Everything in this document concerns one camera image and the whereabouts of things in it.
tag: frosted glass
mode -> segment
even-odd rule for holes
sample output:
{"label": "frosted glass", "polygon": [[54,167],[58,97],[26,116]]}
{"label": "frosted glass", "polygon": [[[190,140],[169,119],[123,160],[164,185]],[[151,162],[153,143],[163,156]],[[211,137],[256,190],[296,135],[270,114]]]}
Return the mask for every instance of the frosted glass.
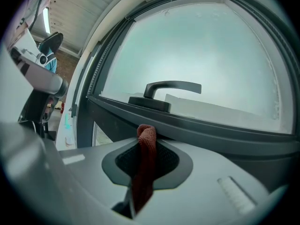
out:
{"label": "frosted glass", "polygon": [[182,98],[172,113],[201,119],[203,111],[190,110],[197,103],[188,106],[193,100],[200,102],[199,109],[207,108],[201,105],[206,103],[245,116],[279,119],[277,82],[268,55],[251,28],[225,4],[174,7],[136,22],[114,58],[101,95],[128,102],[132,94],[142,96],[146,84],[165,80],[202,85],[202,94],[158,90],[155,99]]}

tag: person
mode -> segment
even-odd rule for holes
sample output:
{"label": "person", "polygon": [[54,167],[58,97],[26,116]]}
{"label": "person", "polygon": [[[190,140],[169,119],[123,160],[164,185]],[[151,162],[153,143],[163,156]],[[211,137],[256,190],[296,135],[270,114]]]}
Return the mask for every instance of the person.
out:
{"label": "person", "polygon": [[40,52],[47,57],[47,62],[45,63],[44,68],[53,73],[56,72],[57,67],[57,59],[55,57],[55,53],[60,47],[62,40],[63,34],[55,32],[51,36],[46,38],[43,42],[41,42],[38,46]]}

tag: red cloth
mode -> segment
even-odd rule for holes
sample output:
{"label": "red cloth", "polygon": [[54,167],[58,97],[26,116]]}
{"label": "red cloth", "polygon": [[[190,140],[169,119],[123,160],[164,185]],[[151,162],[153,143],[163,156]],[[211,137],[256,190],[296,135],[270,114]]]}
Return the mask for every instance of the red cloth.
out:
{"label": "red cloth", "polygon": [[135,212],[138,213],[153,194],[156,161],[156,130],[142,124],[137,129],[141,147],[141,164],[132,180],[132,197]]}

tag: cloth tucked in slot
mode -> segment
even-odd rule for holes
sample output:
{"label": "cloth tucked in slot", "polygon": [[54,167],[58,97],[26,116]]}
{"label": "cloth tucked in slot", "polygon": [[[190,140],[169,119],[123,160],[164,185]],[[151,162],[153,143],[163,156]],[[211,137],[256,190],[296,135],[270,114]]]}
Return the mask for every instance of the cloth tucked in slot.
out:
{"label": "cloth tucked in slot", "polygon": [[155,179],[156,130],[153,126],[142,124],[137,129],[141,148],[141,163],[132,180],[132,197],[135,212],[138,213],[153,194]]}

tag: wall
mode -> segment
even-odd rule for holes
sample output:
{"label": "wall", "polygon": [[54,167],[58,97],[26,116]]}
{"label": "wall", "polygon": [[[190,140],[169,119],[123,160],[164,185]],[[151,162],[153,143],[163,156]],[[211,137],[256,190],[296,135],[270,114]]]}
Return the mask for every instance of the wall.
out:
{"label": "wall", "polygon": [[[60,50],[58,50],[55,55],[57,59],[56,73],[66,79],[70,85],[79,59]],[[67,94],[63,97],[63,102],[66,102],[66,96]]]}

